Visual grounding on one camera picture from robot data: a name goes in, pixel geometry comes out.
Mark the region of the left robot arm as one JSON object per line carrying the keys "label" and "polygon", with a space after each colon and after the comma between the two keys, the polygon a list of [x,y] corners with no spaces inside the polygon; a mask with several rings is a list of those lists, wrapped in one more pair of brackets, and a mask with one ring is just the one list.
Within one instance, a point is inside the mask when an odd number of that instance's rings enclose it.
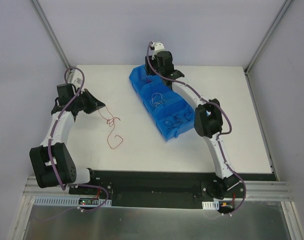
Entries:
{"label": "left robot arm", "polygon": [[71,83],[58,85],[57,93],[47,136],[29,152],[36,181],[40,188],[80,184],[81,190],[91,195],[98,183],[91,178],[89,168],[75,166],[66,143],[78,113],[91,114],[105,104],[87,89],[79,90]]}

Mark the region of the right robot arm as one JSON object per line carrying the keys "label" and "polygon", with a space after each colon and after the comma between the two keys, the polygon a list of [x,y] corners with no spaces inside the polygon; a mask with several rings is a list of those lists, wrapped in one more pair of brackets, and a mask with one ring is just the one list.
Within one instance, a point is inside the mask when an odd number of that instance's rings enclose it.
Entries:
{"label": "right robot arm", "polygon": [[207,187],[207,194],[222,200],[230,196],[240,177],[230,166],[221,136],[232,131],[226,113],[216,99],[206,100],[193,87],[184,82],[184,74],[173,65],[172,54],[155,46],[148,47],[145,57],[146,73],[159,76],[163,84],[182,97],[194,110],[194,129],[206,142],[215,167],[216,179]]}

